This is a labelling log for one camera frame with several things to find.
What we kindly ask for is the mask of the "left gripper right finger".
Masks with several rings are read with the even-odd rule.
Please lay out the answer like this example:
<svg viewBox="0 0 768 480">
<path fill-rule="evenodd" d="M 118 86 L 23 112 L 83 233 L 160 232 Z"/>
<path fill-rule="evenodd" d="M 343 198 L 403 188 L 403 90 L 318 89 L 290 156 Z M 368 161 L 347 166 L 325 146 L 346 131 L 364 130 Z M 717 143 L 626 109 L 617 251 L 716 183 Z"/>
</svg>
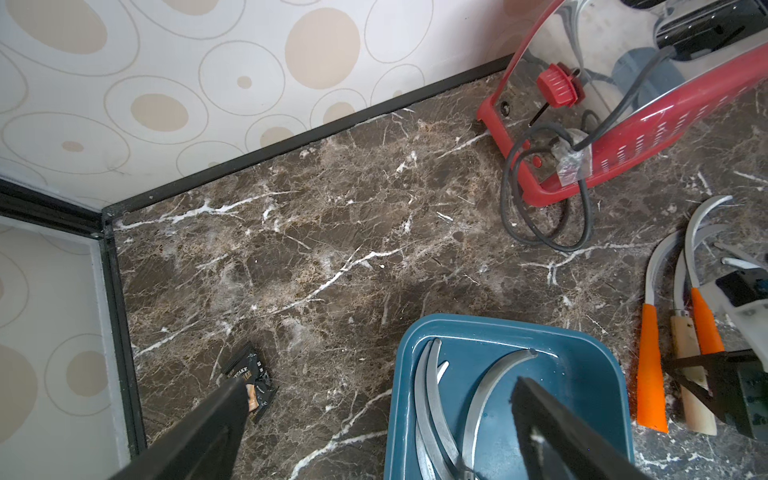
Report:
<svg viewBox="0 0 768 480">
<path fill-rule="evenodd" d="M 519 450 L 530 479 L 645 479 L 647 476 L 530 378 L 511 396 Z"/>
</svg>

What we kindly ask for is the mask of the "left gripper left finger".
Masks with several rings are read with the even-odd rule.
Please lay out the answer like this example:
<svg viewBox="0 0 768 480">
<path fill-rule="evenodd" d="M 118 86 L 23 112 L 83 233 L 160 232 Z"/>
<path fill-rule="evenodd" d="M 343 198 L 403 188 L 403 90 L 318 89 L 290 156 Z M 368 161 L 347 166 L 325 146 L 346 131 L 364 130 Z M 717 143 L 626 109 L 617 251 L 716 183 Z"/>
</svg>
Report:
<svg viewBox="0 0 768 480">
<path fill-rule="evenodd" d="M 230 479 L 248 414 L 245 382 L 229 379 L 113 477 Z"/>
</svg>

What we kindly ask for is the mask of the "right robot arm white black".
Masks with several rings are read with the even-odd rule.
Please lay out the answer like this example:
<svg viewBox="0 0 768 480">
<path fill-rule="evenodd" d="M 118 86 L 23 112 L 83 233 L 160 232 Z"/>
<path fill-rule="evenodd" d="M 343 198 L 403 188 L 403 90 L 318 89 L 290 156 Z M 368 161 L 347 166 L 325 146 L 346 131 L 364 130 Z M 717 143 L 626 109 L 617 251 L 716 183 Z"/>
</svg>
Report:
<svg viewBox="0 0 768 480">
<path fill-rule="evenodd" d="M 749 438 L 767 440 L 767 272 L 737 270 L 703 287 L 703 297 L 738 327 L 750 347 L 703 349 L 663 363 L 682 388 L 720 421 Z"/>
</svg>

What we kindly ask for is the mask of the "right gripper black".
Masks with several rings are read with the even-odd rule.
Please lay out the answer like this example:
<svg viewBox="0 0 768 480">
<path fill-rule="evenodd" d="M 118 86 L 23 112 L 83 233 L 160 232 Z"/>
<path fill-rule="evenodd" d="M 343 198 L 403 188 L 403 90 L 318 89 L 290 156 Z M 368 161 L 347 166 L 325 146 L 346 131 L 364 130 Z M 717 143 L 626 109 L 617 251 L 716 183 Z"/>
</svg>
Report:
<svg viewBox="0 0 768 480">
<path fill-rule="evenodd" d="M 664 360 L 662 367 L 720 421 L 767 439 L 767 373 L 751 349 Z"/>
</svg>

